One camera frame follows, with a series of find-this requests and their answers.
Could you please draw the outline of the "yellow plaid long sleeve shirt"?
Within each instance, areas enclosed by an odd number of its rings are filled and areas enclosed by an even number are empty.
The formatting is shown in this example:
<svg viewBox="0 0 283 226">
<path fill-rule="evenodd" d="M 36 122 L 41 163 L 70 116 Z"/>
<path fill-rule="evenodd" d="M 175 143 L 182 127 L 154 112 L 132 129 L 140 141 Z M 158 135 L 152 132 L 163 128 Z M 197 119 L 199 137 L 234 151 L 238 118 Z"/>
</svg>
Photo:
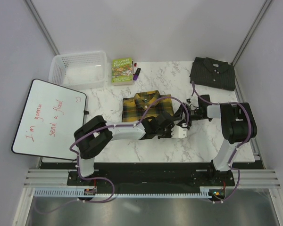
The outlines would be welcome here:
<svg viewBox="0 0 283 226">
<path fill-rule="evenodd" d="M 136 93 L 133 97 L 123 99 L 122 122 L 139 121 L 149 106 L 161 97 L 170 95 L 161 95 L 158 90 Z M 148 110 L 145 118 L 157 117 L 163 112 L 174 115 L 173 104 L 170 98 L 162 99 Z"/>
</svg>

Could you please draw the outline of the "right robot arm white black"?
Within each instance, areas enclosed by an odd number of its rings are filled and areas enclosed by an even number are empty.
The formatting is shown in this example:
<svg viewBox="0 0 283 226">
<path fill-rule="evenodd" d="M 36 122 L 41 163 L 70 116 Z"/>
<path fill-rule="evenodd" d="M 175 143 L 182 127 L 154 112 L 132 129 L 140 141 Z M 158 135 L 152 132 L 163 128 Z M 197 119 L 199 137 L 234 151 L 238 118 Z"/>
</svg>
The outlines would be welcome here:
<svg viewBox="0 0 283 226">
<path fill-rule="evenodd" d="M 257 135 L 257 125 L 249 103 L 230 102 L 214 104 L 209 95 L 198 96 L 198 106 L 190 108 L 187 100 L 174 115 L 179 121 L 171 129 L 172 138 L 188 137 L 192 121 L 220 119 L 223 142 L 217 156 L 211 161 L 207 181 L 218 185 L 223 181 L 223 173 L 232 170 L 232 161 L 238 149 Z"/>
</svg>

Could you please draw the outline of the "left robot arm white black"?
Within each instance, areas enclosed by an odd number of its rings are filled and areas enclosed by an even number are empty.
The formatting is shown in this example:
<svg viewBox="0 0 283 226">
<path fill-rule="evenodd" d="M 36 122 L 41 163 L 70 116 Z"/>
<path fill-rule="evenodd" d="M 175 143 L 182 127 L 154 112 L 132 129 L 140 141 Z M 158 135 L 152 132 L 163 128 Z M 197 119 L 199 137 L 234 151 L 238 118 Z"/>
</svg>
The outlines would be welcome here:
<svg viewBox="0 0 283 226">
<path fill-rule="evenodd" d="M 90 185 L 94 180 L 94 159 L 111 141 L 122 139 L 147 140 L 170 138 L 174 118 L 169 113 L 150 116 L 141 121 L 113 123 L 98 115 L 74 132 L 77 146 L 78 180 L 83 185 Z"/>
</svg>

